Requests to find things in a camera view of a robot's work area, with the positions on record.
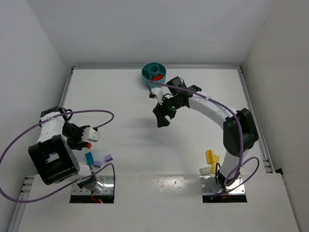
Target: yellow lego brick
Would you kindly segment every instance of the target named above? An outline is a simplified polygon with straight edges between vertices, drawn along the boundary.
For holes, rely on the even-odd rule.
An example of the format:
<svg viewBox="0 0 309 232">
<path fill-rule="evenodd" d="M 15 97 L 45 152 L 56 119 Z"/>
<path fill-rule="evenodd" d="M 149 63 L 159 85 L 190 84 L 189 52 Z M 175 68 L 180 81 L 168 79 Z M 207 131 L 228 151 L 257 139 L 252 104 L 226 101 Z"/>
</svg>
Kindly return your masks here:
<svg viewBox="0 0 309 232">
<path fill-rule="evenodd" d="M 206 151 L 206 158 L 207 158 L 208 163 L 213 163 L 214 156 L 215 156 L 215 154 L 214 154 L 213 150 Z"/>
<path fill-rule="evenodd" d="M 219 163 L 220 162 L 220 156 L 214 155 L 213 162 Z"/>
<path fill-rule="evenodd" d="M 211 173 L 216 174 L 216 163 L 211 164 Z"/>
</svg>

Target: teal bowl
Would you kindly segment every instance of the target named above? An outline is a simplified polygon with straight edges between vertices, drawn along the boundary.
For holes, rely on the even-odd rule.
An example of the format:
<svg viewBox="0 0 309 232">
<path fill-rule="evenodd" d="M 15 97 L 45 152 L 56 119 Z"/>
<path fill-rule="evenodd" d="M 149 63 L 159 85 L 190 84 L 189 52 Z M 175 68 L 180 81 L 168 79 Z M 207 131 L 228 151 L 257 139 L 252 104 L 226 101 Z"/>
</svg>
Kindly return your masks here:
<svg viewBox="0 0 309 232">
<path fill-rule="evenodd" d="M 159 64 L 159 63 L 146 64 L 141 70 L 141 74 L 142 74 L 144 85 L 146 85 L 146 81 L 151 81 L 154 77 L 159 76 L 159 75 L 163 75 L 164 77 L 156 82 L 165 84 L 166 68 L 162 64 Z M 148 85 L 150 88 L 161 87 L 153 83 L 148 83 Z"/>
</svg>

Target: white wall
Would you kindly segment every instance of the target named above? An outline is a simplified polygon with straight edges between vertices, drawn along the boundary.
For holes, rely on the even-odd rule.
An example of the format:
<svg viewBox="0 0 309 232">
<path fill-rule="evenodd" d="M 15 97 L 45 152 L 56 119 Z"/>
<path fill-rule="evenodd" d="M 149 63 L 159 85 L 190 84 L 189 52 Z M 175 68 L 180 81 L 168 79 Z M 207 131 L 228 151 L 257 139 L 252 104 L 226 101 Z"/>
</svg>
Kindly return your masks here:
<svg viewBox="0 0 309 232">
<path fill-rule="evenodd" d="M 0 3 L 0 150 L 40 112 L 59 103 L 68 70 L 55 52 L 26 0 Z M 39 129 L 8 152 L 0 166 L 0 185 L 18 197 L 24 176 L 36 173 L 28 146 Z M 15 204 L 0 196 L 0 232 L 7 231 Z"/>
<path fill-rule="evenodd" d="M 309 1 L 278 0 L 244 70 L 295 216 L 309 228 Z"/>
<path fill-rule="evenodd" d="M 273 0 L 27 0 L 65 64 L 240 64 Z"/>
</svg>

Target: purple block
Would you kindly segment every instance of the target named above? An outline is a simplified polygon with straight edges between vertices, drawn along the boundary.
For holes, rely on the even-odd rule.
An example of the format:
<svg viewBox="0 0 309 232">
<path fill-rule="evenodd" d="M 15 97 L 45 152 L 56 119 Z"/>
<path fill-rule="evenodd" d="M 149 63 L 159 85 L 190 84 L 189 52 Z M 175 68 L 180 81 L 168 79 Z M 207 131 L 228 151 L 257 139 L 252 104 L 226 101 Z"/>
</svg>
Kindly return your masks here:
<svg viewBox="0 0 309 232">
<path fill-rule="evenodd" d="M 112 155 L 105 156 L 105 161 L 106 162 L 109 162 L 109 161 L 112 161 L 112 160 L 113 160 Z"/>
<path fill-rule="evenodd" d="M 96 160 L 95 162 L 94 162 L 94 164 L 93 164 L 94 166 L 96 166 L 96 167 L 98 167 L 98 168 L 100 168 L 100 167 L 102 167 L 102 162 L 101 161 L 98 161 L 98 160 Z"/>
</svg>

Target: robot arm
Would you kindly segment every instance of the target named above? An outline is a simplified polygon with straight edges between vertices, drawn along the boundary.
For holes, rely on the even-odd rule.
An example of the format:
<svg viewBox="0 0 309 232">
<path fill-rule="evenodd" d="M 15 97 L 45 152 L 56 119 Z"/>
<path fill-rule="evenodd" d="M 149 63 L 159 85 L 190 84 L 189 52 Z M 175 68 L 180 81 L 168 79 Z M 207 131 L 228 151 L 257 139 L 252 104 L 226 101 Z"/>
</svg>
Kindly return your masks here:
<svg viewBox="0 0 309 232">
<path fill-rule="evenodd" d="M 69 123 L 70 117 L 67 115 L 53 118 L 66 112 L 66 109 L 59 106 L 41 112 L 41 121 L 50 120 L 42 124 L 37 143 L 28 148 L 36 169 L 47 185 L 91 174 L 90 166 L 79 164 L 72 149 L 90 148 L 91 144 L 87 141 L 98 141 L 98 129 L 89 125 L 78 127 Z M 86 181 L 87 185 L 80 183 L 81 188 L 93 187 L 96 184 L 95 177 Z"/>
<path fill-rule="evenodd" d="M 207 96 L 202 89 L 197 86 L 187 87 L 179 77 L 175 77 L 167 85 L 181 87 L 193 92 L 199 92 L 204 96 Z M 226 155 L 224 162 L 218 171 L 218 184 L 225 188 L 224 182 L 228 174 L 238 165 L 239 153 L 240 153 L 240 138 L 237 123 L 232 114 L 221 106 L 209 101 L 209 98 L 201 98 L 199 96 L 188 93 L 184 90 L 169 88 L 171 97 L 169 94 L 163 94 L 161 88 L 153 88 L 150 94 L 151 98 L 157 98 L 158 104 L 153 110 L 153 113 L 157 117 L 157 126 L 164 127 L 169 125 L 169 121 L 165 118 L 169 116 L 170 119 L 176 115 L 176 110 L 186 106 L 188 108 L 197 110 L 216 122 L 224 132 L 223 143 L 226 148 Z M 239 118 L 244 140 L 244 155 L 248 149 L 252 148 L 254 143 L 258 140 L 257 130 L 253 121 L 251 112 L 248 109 L 242 109 L 232 111 Z"/>
</svg>

